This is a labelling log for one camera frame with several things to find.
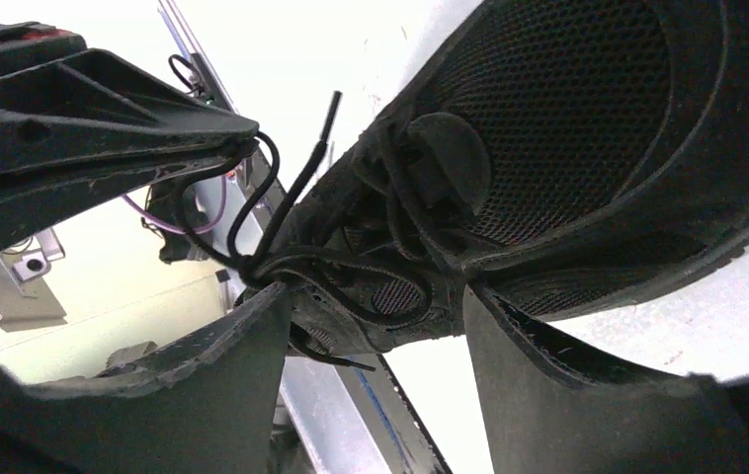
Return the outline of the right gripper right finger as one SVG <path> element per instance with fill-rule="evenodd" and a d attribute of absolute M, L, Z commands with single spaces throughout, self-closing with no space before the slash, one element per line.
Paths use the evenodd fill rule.
<path fill-rule="evenodd" d="M 599 350 L 464 291 L 463 319 L 498 473 L 749 473 L 749 375 L 678 376 Z"/>

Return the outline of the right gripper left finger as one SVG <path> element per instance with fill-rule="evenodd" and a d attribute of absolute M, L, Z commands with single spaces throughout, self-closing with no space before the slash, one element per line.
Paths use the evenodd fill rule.
<path fill-rule="evenodd" d="M 0 367 L 0 473 L 264 472 L 289 327 L 275 283 L 107 376 Z"/>

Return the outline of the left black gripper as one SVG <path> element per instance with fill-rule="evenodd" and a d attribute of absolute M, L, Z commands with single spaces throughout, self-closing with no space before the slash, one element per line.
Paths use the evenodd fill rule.
<path fill-rule="evenodd" d="M 0 175 L 0 252 L 139 188 L 221 175 L 257 147 L 254 120 L 86 49 L 55 26 L 0 24 L 0 164 L 124 156 Z"/>

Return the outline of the black shoelace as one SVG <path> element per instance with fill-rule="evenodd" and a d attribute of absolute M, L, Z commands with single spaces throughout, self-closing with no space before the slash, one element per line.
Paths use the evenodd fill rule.
<path fill-rule="evenodd" d="M 188 240 L 207 252 L 214 261 L 237 271 L 247 285 L 262 288 L 272 281 L 281 281 L 290 276 L 298 277 L 318 288 L 327 299 L 349 312 L 358 321 L 379 326 L 404 327 L 421 320 L 432 303 L 431 285 L 423 281 L 419 275 L 389 262 L 379 262 L 367 257 L 347 256 L 338 251 L 312 245 L 295 245 L 275 254 L 270 253 L 270 247 L 278 237 L 282 225 L 288 220 L 296 199 L 301 195 L 304 186 L 314 176 L 325 157 L 328 138 L 342 97 L 343 94 L 339 91 L 332 93 L 330 106 L 316 145 L 291 189 L 277 207 L 254 253 L 242 255 L 237 252 L 233 244 L 229 246 L 227 255 L 218 252 L 212 245 L 204 242 L 198 231 L 189 226 L 182 203 L 185 190 L 189 186 L 212 177 L 216 172 L 226 174 L 240 163 L 238 158 L 228 160 L 220 167 L 199 173 L 192 178 L 178 180 L 169 200 L 169 210 Z M 335 284 L 338 279 L 336 275 L 331 271 L 324 271 L 332 266 L 404 280 L 412 285 L 421 296 L 420 307 L 397 316 L 381 316 L 374 313 L 356 303 Z"/>

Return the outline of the black sneaker shoe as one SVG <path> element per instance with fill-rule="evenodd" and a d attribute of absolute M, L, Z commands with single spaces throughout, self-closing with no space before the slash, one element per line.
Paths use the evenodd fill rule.
<path fill-rule="evenodd" d="M 463 333 L 479 281 L 557 321 L 690 284 L 749 244 L 749 1 L 484 1 L 293 206 L 270 247 L 389 262 L 431 285 L 404 327 L 287 277 L 293 345 L 385 353 Z M 401 279 L 332 266 L 381 316 Z"/>

